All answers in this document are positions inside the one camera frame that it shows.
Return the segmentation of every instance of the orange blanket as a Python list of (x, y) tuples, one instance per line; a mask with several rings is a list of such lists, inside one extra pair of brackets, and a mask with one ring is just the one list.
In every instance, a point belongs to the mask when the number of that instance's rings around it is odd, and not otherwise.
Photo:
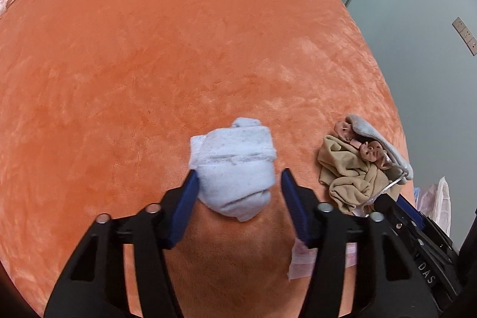
[[(257, 118), (277, 181), (289, 167), (321, 198), (316, 152), (348, 112), (406, 156), (340, 0), (16, 0), (0, 58), (0, 260), (40, 313), (97, 214), (132, 215), (181, 184), (191, 136)], [(271, 197), (245, 223), (196, 204), (166, 255), (187, 318), (298, 315), (309, 280), (287, 279), (294, 231), (278, 186)]]

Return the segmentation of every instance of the wall switch panel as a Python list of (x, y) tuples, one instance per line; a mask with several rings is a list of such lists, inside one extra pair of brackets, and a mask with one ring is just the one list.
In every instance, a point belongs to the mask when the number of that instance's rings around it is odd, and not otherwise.
[(473, 55), (477, 55), (477, 39), (474, 38), (474, 35), (467, 28), (462, 19), (458, 18), (452, 22), (452, 26), (457, 30), (457, 33), (461, 36), (464, 42), (467, 44), (467, 47), (470, 49)]

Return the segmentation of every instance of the white wall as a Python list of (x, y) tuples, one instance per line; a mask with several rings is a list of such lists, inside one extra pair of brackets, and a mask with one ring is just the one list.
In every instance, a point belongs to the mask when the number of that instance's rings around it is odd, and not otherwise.
[(351, 0), (349, 11), (387, 80), (405, 129), (415, 186), (445, 176), (460, 246), (477, 208), (477, 0)]

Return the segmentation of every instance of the rolled sock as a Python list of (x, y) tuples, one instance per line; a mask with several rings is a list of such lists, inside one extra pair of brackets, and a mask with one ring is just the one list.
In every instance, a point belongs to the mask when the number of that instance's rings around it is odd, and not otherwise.
[(269, 202), (276, 151), (259, 120), (238, 118), (190, 139), (189, 168), (199, 176), (199, 199), (222, 215), (247, 221)]

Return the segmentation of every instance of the beige cloth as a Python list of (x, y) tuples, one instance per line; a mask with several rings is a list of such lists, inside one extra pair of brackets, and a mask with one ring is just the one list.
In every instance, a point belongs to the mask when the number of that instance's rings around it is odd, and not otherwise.
[[(318, 162), (323, 166), (320, 183), (330, 188), (330, 197), (342, 212), (352, 212), (389, 184), (374, 163), (363, 161), (357, 149), (331, 135), (323, 138)], [(394, 185), (387, 193), (397, 200), (400, 191)]]

